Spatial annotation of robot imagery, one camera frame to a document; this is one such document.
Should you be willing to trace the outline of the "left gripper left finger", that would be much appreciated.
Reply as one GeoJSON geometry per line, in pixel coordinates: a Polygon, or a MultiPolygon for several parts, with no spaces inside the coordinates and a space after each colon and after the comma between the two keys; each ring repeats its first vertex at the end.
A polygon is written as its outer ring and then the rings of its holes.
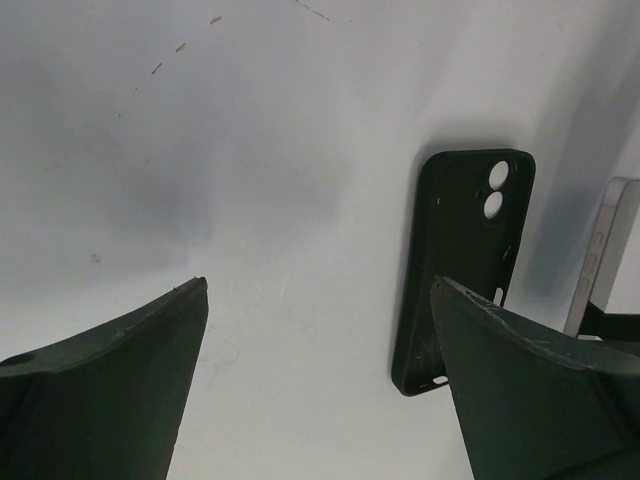
{"type": "Polygon", "coordinates": [[[2,361],[2,478],[166,478],[207,318],[207,282],[193,278],[2,361]]]}

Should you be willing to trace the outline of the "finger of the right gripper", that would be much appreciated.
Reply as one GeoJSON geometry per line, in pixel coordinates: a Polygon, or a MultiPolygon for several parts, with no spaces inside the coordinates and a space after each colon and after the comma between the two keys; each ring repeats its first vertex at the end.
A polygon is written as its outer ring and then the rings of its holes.
{"type": "Polygon", "coordinates": [[[638,343],[640,315],[606,313],[589,301],[579,329],[580,335],[590,335],[606,341],[638,343]]]}

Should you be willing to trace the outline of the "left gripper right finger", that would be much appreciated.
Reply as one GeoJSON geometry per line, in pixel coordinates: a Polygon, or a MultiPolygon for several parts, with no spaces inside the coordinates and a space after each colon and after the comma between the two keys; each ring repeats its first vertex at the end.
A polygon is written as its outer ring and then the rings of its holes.
{"type": "Polygon", "coordinates": [[[567,336],[443,277],[431,308],[475,478],[638,478],[638,343],[567,336]]]}

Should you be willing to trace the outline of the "black smartphone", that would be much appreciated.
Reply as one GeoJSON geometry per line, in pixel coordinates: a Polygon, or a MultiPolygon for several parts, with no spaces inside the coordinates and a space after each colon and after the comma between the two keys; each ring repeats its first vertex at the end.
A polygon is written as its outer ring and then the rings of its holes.
{"type": "Polygon", "coordinates": [[[639,181],[614,177],[602,197],[563,332],[590,335],[588,323],[606,317],[604,308],[639,208],[639,181]]]}

